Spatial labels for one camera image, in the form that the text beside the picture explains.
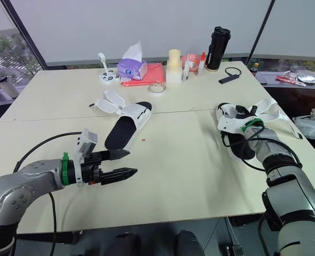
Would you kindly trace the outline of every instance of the small bottle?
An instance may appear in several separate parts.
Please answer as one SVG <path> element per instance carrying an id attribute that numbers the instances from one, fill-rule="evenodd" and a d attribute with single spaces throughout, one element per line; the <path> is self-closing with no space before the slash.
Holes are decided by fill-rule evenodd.
<path id="1" fill-rule="evenodd" d="M 256 76 L 257 71 L 258 71 L 258 63 L 255 63 L 253 67 L 251 68 L 250 72 L 253 74 L 253 76 Z"/>

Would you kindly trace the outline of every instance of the plate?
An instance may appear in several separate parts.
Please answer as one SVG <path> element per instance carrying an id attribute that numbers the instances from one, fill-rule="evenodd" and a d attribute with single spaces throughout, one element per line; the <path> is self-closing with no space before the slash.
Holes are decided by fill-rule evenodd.
<path id="1" fill-rule="evenodd" d="M 315 77 L 314 76 L 298 76 L 297 78 L 303 83 L 315 84 Z"/>

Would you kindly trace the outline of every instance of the red object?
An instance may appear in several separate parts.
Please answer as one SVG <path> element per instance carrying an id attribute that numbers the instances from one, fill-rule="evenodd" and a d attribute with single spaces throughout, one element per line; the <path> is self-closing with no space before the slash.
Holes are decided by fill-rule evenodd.
<path id="1" fill-rule="evenodd" d="M 148 71 L 142 80 L 132 79 L 122 82 L 124 86 L 148 85 L 154 83 L 164 83 L 164 74 L 161 63 L 147 64 Z"/>
<path id="2" fill-rule="evenodd" d="M 294 80 L 290 80 L 284 76 L 277 76 L 276 77 L 276 80 L 278 81 L 282 81 L 282 82 L 286 82 L 286 83 L 289 83 L 289 84 L 296 84 L 296 85 L 300 85 L 300 86 L 303 86 L 303 87 L 306 87 L 306 85 L 302 82 L 297 82 L 297 81 L 294 81 Z"/>

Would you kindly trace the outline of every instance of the tissue box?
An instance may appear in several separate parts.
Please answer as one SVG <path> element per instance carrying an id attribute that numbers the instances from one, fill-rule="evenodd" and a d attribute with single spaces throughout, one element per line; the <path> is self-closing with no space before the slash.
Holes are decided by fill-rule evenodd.
<path id="1" fill-rule="evenodd" d="M 121 77 L 142 80 L 148 71 L 147 62 L 133 59 L 122 59 L 117 64 L 117 73 Z"/>

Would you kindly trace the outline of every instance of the black tumbler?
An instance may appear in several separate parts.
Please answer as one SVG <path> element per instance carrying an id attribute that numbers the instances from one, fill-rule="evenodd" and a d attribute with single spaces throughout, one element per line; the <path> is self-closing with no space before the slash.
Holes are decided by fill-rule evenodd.
<path id="1" fill-rule="evenodd" d="M 222 27 L 215 27 L 211 35 L 212 41 L 209 46 L 206 64 L 209 71 L 217 71 L 221 64 L 227 43 L 231 38 L 230 30 Z"/>

